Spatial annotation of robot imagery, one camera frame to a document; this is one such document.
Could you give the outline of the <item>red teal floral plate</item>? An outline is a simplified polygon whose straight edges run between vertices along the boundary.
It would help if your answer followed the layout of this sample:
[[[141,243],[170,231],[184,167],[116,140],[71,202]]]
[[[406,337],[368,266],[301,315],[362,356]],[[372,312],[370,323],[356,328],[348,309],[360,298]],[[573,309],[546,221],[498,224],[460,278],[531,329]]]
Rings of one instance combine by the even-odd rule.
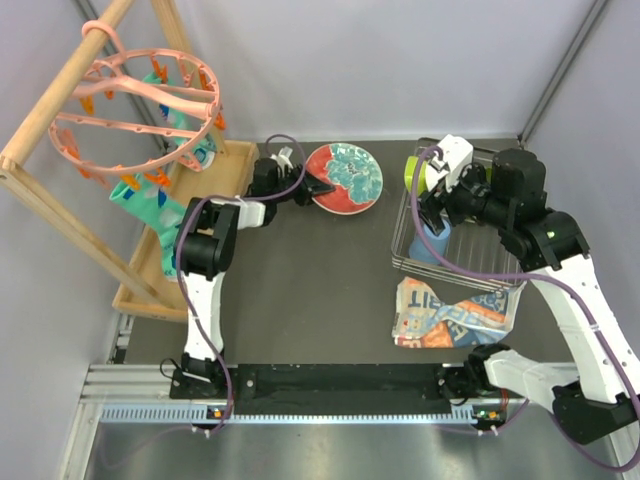
[[[313,198],[332,214],[351,216],[371,208],[381,197],[381,167],[366,149],[344,142],[316,148],[306,162],[307,172],[334,188]]]

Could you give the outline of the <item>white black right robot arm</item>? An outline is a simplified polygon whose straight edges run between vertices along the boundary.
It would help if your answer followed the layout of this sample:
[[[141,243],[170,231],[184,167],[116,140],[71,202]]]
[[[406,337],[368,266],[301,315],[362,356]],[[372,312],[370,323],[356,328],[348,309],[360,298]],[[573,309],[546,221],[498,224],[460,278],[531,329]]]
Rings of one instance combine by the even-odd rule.
[[[546,167],[529,151],[474,161],[472,145],[447,138],[418,155],[410,187],[417,228],[442,231],[445,219],[497,230],[520,270],[554,316],[577,375],[533,361],[501,344],[475,348],[464,363],[469,388],[504,388],[545,408],[561,432],[587,445],[639,419],[639,359],[600,288],[589,245],[568,213],[547,204]]]

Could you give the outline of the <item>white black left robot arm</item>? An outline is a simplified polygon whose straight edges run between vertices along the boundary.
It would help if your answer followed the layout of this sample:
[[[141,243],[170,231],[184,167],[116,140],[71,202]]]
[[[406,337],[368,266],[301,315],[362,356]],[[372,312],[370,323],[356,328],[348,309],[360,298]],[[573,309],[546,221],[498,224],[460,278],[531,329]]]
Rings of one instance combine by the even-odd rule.
[[[190,200],[174,247],[188,312],[187,340],[172,379],[176,388],[192,388],[201,398],[227,394],[230,375],[222,356],[221,292],[238,232],[268,225],[281,202],[306,206],[334,190],[280,154],[256,162],[246,198]]]

